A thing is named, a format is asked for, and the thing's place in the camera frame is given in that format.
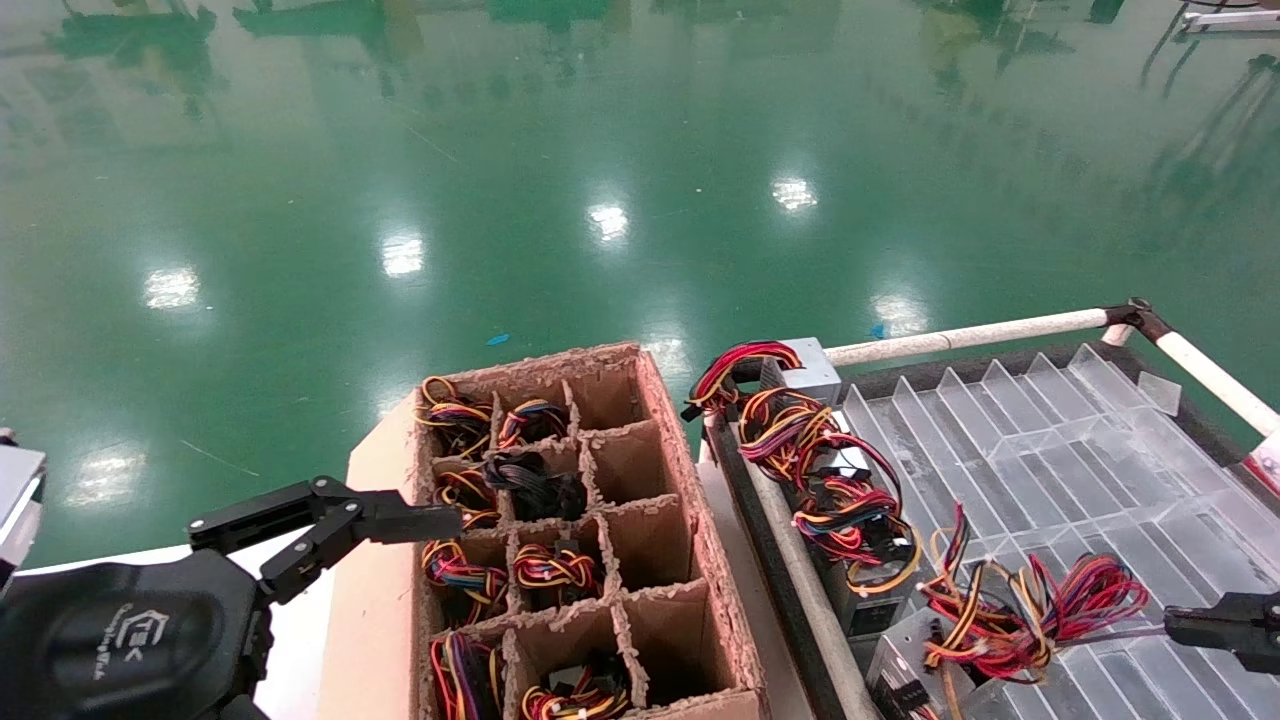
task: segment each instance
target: yellow wire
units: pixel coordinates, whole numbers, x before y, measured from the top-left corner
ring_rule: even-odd
[[[431,405],[436,405],[439,402],[431,395],[431,383],[440,383],[440,384],[443,384],[444,388],[449,392],[448,397],[457,397],[457,395],[458,395],[457,389],[454,389],[454,387],[453,387],[453,383],[451,383],[449,380],[447,380],[447,379],[444,379],[444,378],[442,378],[439,375],[431,375],[430,378],[426,378],[425,380],[422,380],[422,397],[425,397],[426,401],[430,402]]]
[[[892,580],[888,580],[886,583],[881,583],[878,585],[855,585],[854,584],[854,575],[856,575],[858,569],[860,568],[860,564],[859,562],[854,562],[852,565],[849,566],[849,573],[845,574],[845,584],[849,585],[850,591],[856,592],[856,593],[867,593],[867,594],[877,594],[877,593],[882,593],[882,592],[888,592],[888,591],[891,591],[891,589],[901,585],[902,583],[905,583],[906,580],[909,580],[911,578],[911,575],[915,574],[915,569],[920,566],[920,555],[923,553],[923,550],[920,548],[920,536],[915,532],[915,528],[913,528],[913,527],[910,527],[910,525],[908,525],[905,523],[902,525],[911,532],[911,541],[913,541],[913,544],[915,546],[915,551],[911,553],[911,559],[902,568],[902,571],[899,573]]]
[[[955,678],[951,676],[952,665],[948,662],[942,667],[942,691],[947,696],[947,706],[951,707],[951,720],[964,720],[960,712],[960,698],[956,696]]]
[[[502,670],[498,667],[498,648],[489,651],[489,683],[493,687],[493,702],[502,708]]]

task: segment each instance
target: logo on robot arm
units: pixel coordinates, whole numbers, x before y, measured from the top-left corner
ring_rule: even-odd
[[[127,602],[115,611],[111,623],[102,632],[102,643],[97,646],[93,662],[93,679],[106,676],[106,666],[111,664],[114,651],[124,651],[124,662],[142,662],[142,651],[160,644],[169,616],[156,610],[146,610],[134,615],[133,603]]]
[[[124,650],[125,643],[128,643],[129,652],[124,655],[124,661],[142,662],[142,648],[160,644],[168,624],[169,616],[155,610],[131,615],[120,621],[115,647]]]

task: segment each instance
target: cardboard divider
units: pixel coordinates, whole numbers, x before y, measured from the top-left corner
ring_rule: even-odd
[[[627,666],[627,675],[631,676],[631,707],[644,707],[644,696],[649,692],[649,674],[640,665],[640,653],[636,652],[635,643],[631,642],[631,620],[622,603],[613,603],[613,629],[618,635],[618,655]]]
[[[502,396],[497,392],[490,392],[489,398],[493,402],[493,414],[489,415],[489,445],[484,448],[485,455],[498,450],[498,433],[502,432],[502,419],[507,416],[507,410],[515,407],[515,405],[503,402]]]
[[[604,560],[604,546],[608,543],[608,538],[605,537],[605,530],[600,519],[598,516],[588,516],[572,524],[557,523],[554,525],[535,525],[525,529],[517,529],[511,533],[511,539],[507,546],[507,570],[508,577],[511,578],[509,600],[513,602],[512,612],[538,612],[552,607],[561,607],[556,597],[556,591],[553,589],[539,591],[518,587],[515,580],[515,562],[516,553],[518,553],[520,548],[527,543],[538,543],[554,552],[557,541],[562,539],[576,542],[580,553],[595,560],[595,568],[599,573],[598,582],[600,594],[604,594],[604,591],[608,587],[605,584],[607,565]]]
[[[458,546],[462,548],[462,553],[466,556],[467,562],[472,565],[483,565],[485,568],[498,568],[503,571],[508,570],[507,565],[507,541],[500,534],[494,532],[486,532],[484,534],[468,534],[467,537],[460,538],[457,541]],[[421,559],[421,550],[419,551],[419,559]],[[445,611],[445,603],[451,597],[461,596],[460,591],[452,588],[443,588],[431,584],[426,579],[425,570],[421,571],[421,587],[422,587],[422,603],[421,603],[421,623],[424,634],[435,635],[451,628],[466,626],[460,624],[460,620],[448,616]],[[475,625],[493,625],[494,621],[509,614],[511,607],[507,597],[511,593],[511,582],[508,574],[507,589],[503,591],[503,597],[499,602],[503,603],[500,610],[494,611],[493,615],[483,618]]]
[[[640,402],[634,356],[603,364],[593,373],[568,377],[566,383],[577,407],[581,430],[621,428],[649,418]]]
[[[550,623],[512,629],[504,642],[504,720],[521,720],[520,701],[529,688],[547,687],[550,673],[582,665],[591,651],[620,655],[618,635],[613,612],[602,601],[584,601]]]
[[[645,420],[612,430],[584,432],[591,482],[602,502],[631,502],[675,491],[662,456],[658,423]]]
[[[724,691],[682,702],[673,707],[646,710],[636,720],[769,720],[762,711],[760,691]]]
[[[595,484],[595,477],[600,470],[595,462],[595,457],[591,455],[591,448],[586,443],[579,446],[577,468],[582,473],[582,487],[586,488],[586,506],[595,509],[604,505],[600,486]]]
[[[568,384],[568,380],[561,380],[561,387],[564,388],[564,404],[568,407],[568,434],[577,437],[582,432],[582,409],[579,407],[577,400],[573,397],[573,387]]]
[[[622,588],[675,585],[701,577],[680,497],[667,495],[602,512]]]
[[[649,680],[643,707],[736,687],[708,598],[701,579],[623,597],[630,639]]]

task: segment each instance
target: green epoxy floor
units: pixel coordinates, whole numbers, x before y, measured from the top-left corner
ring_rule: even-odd
[[[32,564],[342,474],[426,374],[623,338],[684,393],[746,338],[1140,293],[1280,402],[1272,72],[1212,122],[1275,44],[1148,63],[1174,3],[69,1],[0,23]]]

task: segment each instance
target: cardboard compartment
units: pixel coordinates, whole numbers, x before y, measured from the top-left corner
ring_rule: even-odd
[[[508,386],[504,388],[498,388],[495,391],[494,398],[494,414],[493,414],[493,443],[492,448],[498,450],[498,438],[502,433],[502,424],[507,419],[507,413],[520,407],[530,400],[545,400],[554,404],[556,406],[564,410],[564,434],[562,436],[548,436],[544,438],[526,439],[525,442],[512,446],[512,448],[524,447],[535,443],[553,442],[568,437],[573,428],[570,423],[570,404],[568,404],[568,386],[563,380],[556,380],[550,378],[529,378],[518,386]]]
[[[623,600],[631,643],[648,675],[646,707],[735,687],[705,580],[653,589]]]
[[[625,589],[673,585],[701,577],[678,497],[634,502],[604,512],[604,518]]]
[[[507,573],[507,542],[502,536],[486,532],[479,536],[468,536],[457,541],[458,546],[462,548],[462,553],[466,556],[467,562],[472,565],[483,565],[485,568],[498,568],[499,570]],[[425,544],[419,546],[419,561],[421,565],[422,550]],[[470,607],[467,602],[463,602],[465,594],[449,587],[439,587],[431,584],[426,579],[426,571],[419,569],[417,573],[421,578],[421,587],[424,593],[424,602],[421,605],[422,612],[422,629],[426,635],[435,635],[454,628],[466,626],[467,623],[465,618],[461,618],[461,612],[465,607]],[[507,588],[499,598],[499,607],[493,612],[481,618],[475,624],[493,624],[493,620],[507,615],[509,606],[507,603],[507,594],[509,589],[509,577],[507,582]]]
[[[599,601],[584,601],[553,623],[517,626],[504,644],[506,717],[520,719],[525,693],[531,687],[547,688],[552,673],[581,666],[593,651],[618,656],[618,644],[613,612]],[[628,676],[628,682],[634,684],[635,678]]]
[[[567,378],[584,430],[621,428],[649,418],[636,386],[635,359],[608,363],[593,373]]]
[[[582,445],[593,460],[591,480],[603,502],[622,505],[676,492],[659,436],[653,420],[582,434]]]
[[[511,592],[512,594],[518,596],[518,598],[515,600],[515,611],[538,612],[550,607],[594,600],[585,597],[570,603],[562,603],[561,593],[558,593],[556,588],[524,588],[516,583],[515,560],[516,553],[521,547],[527,543],[538,543],[554,552],[556,543],[566,539],[577,543],[577,552],[586,555],[595,561],[595,582],[598,593],[595,598],[604,593],[607,573],[603,546],[608,543],[608,539],[604,537],[604,529],[600,527],[600,521],[596,518],[586,518],[581,521],[573,523],[572,525],[559,523],[556,527],[531,528],[513,534],[511,550],[508,552],[508,559],[511,560],[509,577],[512,579]]]
[[[463,635],[466,635],[471,641],[475,641],[475,642],[477,642],[477,643],[480,643],[480,644],[483,644],[483,646],[485,646],[488,648],[492,648],[494,652],[498,653],[498,657],[500,660],[500,667],[499,667],[499,675],[498,675],[498,688],[497,688],[497,693],[495,693],[497,698],[494,701],[494,705],[497,705],[499,714],[504,712],[504,710],[506,710],[506,707],[504,707],[506,706],[506,689],[507,689],[507,683],[506,683],[507,670],[506,670],[506,657],[504,657],[504,653],[503,653],[503,637],[504,637],[503,630],[500,628],[490,628],[490,629],[486,629],[486,630],[479,630],[477,632],[476,629],[472,628],[472,629],[460,630],[460,633],[463,634]],[[422,671],[422,683],[419,687],[419,692],[421,693],[421,696],[419,698],[419,705],[420,705],[420,707],[424,708],[422,720],[435,720],[435,719],[443,720],[444,717],[447,717],[447,715],[444,714],[444,697],[440,694],[442,693],[442,688],[440,688],[440,683],[439,683],[439,680],[438,680],[438,678],[435,675],[435,670],[434,670],[434,667],[431,665],[431,660],[430,660],[431,655],[430,655],[430,652],[431,652],[431,644],[435,641],[444,639],[448,635],[449,635],[449,633],[442,633],[442,634],[431,638],[430,641],[428,641],[428,643],[422,648],[422,656],[425,659],[425,662],[424,662],[424,669],[422,669],[424,670]],[[470,675],[470,678],[471,678],[470,682],[472,683],[471,684],[472,689],[475,689],[477,692],[488,692],[488,693],[493,692],[493,685],[490,683],[488,683],[488,678],[486,676],[479,675],[479,674],[474,674],[474,675]]]
[[[463,462],[463,461],[461,461],[461,460],[458,460],[456,457],[443,457],[440,460],[433,461],[431,462],[431,473],[426,478],[426,483],[425,483],[426,484],[426,487],[425,487],[426,493],[421,497],[420,502],[424,503],[424,505],[428,503],[428,502],[430,502],[430,503],[436,503],[438,502],[438,500],[436,500],[436,492],[442,487],[444,487],[444,484],[445,484],[444,480],[442,479],[442,477],[445,473],[462,473],[463,470],[479,470],[479,469],[480,469],[480,464],[479,462]],[[476,480],[476,484],[479,484],[481,489],[486,489],[485,486],[484,486],[483,477],[481,477],[481,479]],[[472,493],[470,491],[465,491],[462,505],[472,507],[472,509],[477,509],[477,510],[484,510],[483,507],[477,507],[479,502],[475,501],[475,500],[471,500],[471,495]],[[466,533],[472,533],[472,532],[484,530],[484,529],[493,529],[498,524],[502,524],[502,521],[504,519],[504,515],[502,512],[502,503],[497,502],[497,493],[494,493],[494,496],[495,496],[494,497],[495,502],[494,502],[493,511],[498,514],[497,523],[494,523],[494,524],[481,523],[481,525],[488,525],[488,527],[472,527],[472,528],[466,529],[465,530]],[[467,514],[463,514],[462,521],[467,523],[470,520],[471,520],[471,516],[467,515]]]
[[[547,471],[549,474],[557,475],[561,473],[570,473],[575,475],[579,482],[582,482],[582,473],[579,469],[579,450],[575,441],[554,441],[512,451],[512,455],[527,454],[540,455],[543,461],[547,464]],[[512,518],[521,523],[531,523],[534,520],[545,519],[531,514],[527,507],[516,502],[511,491],[498,492],[498,505],[504,518]]]
[[[497,447],[497,432],[507,410],[535,397],[548,400],[568,410],[568,398],[564,382],[553,374],[541,373],[511,373],[506,368],[489,368],[470,373],[447,375],[447,380],[454,384],[458,395],[471,401],[484,401],[493,405],[490,419],[489,442],[483,450]],[[431,392],[439,395],[443,386],[431,384]],[[422,388],[415,391],[419,407],[428,407],[429,402],[422,395]],[[426,448],[429,457],[449,457],[451,454],[442,446],[439,436],[429,427],[419,424],[419,442]]]

